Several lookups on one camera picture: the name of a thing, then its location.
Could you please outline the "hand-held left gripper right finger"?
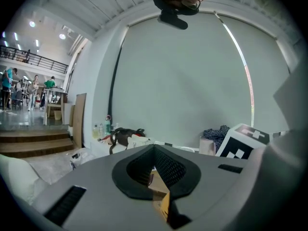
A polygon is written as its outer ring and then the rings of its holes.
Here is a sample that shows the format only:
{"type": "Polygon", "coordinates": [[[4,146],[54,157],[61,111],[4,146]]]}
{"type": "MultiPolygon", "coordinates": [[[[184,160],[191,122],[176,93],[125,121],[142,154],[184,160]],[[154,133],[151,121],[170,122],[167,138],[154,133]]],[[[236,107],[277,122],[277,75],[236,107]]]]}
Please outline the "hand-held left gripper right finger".
{"type": "Polygon", "coordinates": [[[168,155],[186,168],[170,187],[175,224],[182,231],[244,231],[240,219],[252,190],[252,159],[232,159],[190,153],[154,145],[156,153],[168,155]]]}

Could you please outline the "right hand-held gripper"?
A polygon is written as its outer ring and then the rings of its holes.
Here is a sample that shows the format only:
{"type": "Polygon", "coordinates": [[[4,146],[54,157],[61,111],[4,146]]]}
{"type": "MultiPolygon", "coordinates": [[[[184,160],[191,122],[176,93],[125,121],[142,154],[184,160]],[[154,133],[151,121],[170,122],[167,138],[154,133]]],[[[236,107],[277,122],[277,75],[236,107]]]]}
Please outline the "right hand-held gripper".
{"type": "Polygon", "coordinates": [[[222,155],[245,159],[236,182],[216,202],[224,216],[291,216],[308,202],[308,67],[274,94],[289,130],[268,134],[240,125],[222,155]]]}

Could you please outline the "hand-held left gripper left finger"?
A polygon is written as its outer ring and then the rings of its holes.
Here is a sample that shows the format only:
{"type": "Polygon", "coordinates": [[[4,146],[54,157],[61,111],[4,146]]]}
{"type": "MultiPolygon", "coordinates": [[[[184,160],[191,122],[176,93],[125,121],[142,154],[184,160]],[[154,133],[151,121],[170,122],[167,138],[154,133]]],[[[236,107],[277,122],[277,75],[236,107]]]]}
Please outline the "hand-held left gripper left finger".
{"type": "Polygon", "coordinates": [[[114,184],[116,163],[142,148],[133,148],[88,161],[47,187],[32,206],[45,215],[73,186],[86,191],[62,227],[68,231],[168,231],[152,201],[127,197],[114,184]]]}

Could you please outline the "yellow book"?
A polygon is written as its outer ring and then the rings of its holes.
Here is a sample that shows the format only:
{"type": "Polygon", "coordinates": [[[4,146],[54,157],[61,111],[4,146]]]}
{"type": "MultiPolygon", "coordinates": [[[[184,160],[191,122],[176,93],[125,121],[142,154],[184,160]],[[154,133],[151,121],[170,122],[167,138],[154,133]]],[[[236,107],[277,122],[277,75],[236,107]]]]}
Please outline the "yellow book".
{"type": "Polygon", "coordinates": [[[148,188],[153,191],[153,205],[155,210],[168,223],[170,191],[156,169],[151,171],[148,188]]]}

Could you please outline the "white flower-shaped floor cushion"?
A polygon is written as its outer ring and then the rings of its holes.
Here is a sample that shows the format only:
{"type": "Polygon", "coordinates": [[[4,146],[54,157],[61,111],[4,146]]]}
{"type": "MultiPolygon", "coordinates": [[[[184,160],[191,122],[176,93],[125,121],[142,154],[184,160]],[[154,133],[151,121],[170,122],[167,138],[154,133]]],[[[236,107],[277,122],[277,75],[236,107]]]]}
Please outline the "white flower-shaped floor cushion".
{"type": "Polygon", "coordinates": [[[30,205],[49,186],[27,161],[1,154],[0,174],[11,193],[30,205]]]}

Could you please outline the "blue checked cloth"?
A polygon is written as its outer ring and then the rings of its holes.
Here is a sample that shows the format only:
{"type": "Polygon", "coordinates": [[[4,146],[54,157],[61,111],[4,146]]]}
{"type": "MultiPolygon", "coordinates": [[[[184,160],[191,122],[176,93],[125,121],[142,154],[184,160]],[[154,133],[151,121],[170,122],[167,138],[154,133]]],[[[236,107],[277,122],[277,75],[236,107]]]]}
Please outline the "blue checked cloth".
{"type": "Polygon", "coordinates": [[[206,129],[203,132],[202,138],[207,140],[212,140],[215,144],[215,152],[217,152],[223,143],[228,131],[230,130],[230,127],[226,125],[220,126],[219,129],[206,129]]]}

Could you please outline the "white tote bag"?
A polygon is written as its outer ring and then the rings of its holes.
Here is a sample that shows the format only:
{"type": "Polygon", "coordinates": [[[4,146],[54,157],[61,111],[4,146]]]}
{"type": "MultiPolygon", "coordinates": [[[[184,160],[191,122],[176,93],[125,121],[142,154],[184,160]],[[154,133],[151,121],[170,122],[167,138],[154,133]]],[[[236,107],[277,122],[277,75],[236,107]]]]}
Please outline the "white tote bag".
{"type": "Polygon", "coordinates": [[[154,141],[150,138],[141,137],[136,134],[133,134],[131,137],[128,137],[127,150],[149,144],[154,144],[154,141]]]}

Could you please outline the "green drink bottle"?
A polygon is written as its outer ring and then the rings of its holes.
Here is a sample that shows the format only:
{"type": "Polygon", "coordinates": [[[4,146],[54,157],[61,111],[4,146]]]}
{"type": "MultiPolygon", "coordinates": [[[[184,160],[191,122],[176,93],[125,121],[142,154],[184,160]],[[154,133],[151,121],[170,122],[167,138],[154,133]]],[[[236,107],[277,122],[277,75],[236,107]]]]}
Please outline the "green drink bottle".
{"type": "Polygon", "coordinates": [[[105,136],[111,134],[111,116],[107,115],[104,121],[104,134],[105,136]]]}

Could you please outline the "large brown board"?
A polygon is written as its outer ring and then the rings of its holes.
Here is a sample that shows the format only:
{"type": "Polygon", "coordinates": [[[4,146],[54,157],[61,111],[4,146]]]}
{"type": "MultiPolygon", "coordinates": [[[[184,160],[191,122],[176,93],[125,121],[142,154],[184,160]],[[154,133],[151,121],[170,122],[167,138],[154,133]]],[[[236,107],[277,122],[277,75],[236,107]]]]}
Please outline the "large brown board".
{"type": "Polygon", "coordinates": [[[86,101],[86,93],[78,94],[73,113],[73,141],[77,148],[82,148],[82,129],[83,129],[83,116],[86,101]]]}

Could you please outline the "wooden steps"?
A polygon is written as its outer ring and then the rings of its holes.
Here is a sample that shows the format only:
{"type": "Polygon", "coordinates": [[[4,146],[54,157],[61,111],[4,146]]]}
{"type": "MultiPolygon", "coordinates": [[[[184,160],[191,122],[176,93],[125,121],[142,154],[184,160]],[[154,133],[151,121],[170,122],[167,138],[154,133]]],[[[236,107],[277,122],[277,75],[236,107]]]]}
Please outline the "wooden steps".
{"type": "Polygon", "coordinates": [[[0,131],[0,154],[29,158],[75,149],[67,130],[0,131]]]}

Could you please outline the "white table with wooden legs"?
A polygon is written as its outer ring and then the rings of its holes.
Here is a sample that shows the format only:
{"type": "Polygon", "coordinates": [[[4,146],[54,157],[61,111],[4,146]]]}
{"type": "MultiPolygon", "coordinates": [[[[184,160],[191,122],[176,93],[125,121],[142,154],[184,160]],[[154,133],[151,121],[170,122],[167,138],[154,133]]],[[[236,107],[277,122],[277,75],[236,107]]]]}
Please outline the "white table with wooden legs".
{"type": "Polygon", "coordinates": [[[43,117],[43,125],[47,125],[48,123],[48,118],[50,116],[50,110],[52,107],[60,108],[61,111],[61,119],[62,119],[62,124],[64,124],[64,97],[67,96],[67,93],[64,92],[63,89],[61,88],[50,88],[50,89],[45,89],[45,108],[44,108],[44,117],[43,117]],[[60,103],[56,102],[49,102],[49,97],[50,94],[56,94],[56,97],[60,97],[60,103]]]}

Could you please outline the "black balcony railing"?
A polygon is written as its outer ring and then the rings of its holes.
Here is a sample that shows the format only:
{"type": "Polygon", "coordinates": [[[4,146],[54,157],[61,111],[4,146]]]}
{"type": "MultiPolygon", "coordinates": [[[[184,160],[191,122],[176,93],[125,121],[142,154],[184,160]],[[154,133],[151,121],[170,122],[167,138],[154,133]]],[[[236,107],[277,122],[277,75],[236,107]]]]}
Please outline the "black balcony railing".
{"type": "Polygon", "coordinates": [[[44,69],[52,70],[57,73],[66,74],[68,65],[58,61],[39,56],[17,48],[0,46],[0,58],[7,58],[26,64],[34,65],[44,69]]]}

